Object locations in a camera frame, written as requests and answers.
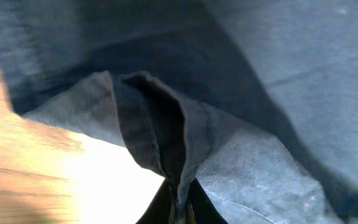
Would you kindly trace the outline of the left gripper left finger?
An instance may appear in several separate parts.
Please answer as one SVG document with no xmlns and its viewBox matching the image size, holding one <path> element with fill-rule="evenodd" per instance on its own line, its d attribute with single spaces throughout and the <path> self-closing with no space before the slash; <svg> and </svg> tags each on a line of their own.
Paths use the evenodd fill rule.
<svg viewBox="0 0 358 224">
<path fill-rule="evenodd" d="M 171 211 L 175 201 L 173 189 L 168 180 L 164 180 L 152 202 L 136 224 L 170 224 Z"/>
</svg>

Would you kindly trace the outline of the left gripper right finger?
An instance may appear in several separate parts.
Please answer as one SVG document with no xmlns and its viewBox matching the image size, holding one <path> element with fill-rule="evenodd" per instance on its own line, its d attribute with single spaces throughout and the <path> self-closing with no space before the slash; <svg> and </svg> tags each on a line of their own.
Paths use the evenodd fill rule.
<svg viewBox="0 0 358 224">
<path fill-rule="evenodd" d="M 190 223 L 227 224 L 227 221 L 216 210 L 210 198 L 197 179 L 194 179 L 188 192 L 188 215 Z"/>
</svg>

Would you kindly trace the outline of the navy blue shorts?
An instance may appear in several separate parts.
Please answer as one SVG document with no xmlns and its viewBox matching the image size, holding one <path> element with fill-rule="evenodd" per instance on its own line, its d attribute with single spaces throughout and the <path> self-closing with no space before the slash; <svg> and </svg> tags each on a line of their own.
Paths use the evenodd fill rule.
<svg viewBox="0 0 358 224">
<path fill-rule="evenodd" d="M 0 0 L 21 118 L 125 147 L 227 223 L 358 222 L 358 1 Z"/>
</svg>

